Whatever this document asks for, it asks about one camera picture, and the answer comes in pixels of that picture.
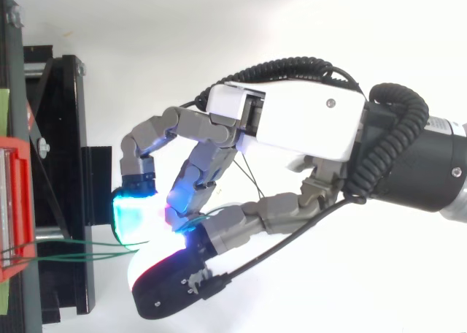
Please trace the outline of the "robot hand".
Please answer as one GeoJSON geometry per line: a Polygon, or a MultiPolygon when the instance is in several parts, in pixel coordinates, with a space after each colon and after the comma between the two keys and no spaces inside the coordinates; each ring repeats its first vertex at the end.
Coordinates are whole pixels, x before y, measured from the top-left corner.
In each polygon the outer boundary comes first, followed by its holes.
{"type": "Polygon", "coordinates": [[[209,90],[204,110],[170,107],[125,135],[113,229],[136,246],[128,285],[138,314],[158,320],[208,299],[231,281],[208,260],[256,234],[292,234],[330,210],[364,102],[356,91],[305,80],[229,80],[209,90]],[[298,193],[203,213],[236,155],[255,145],[302,155],[312,175],[298,193]]]}

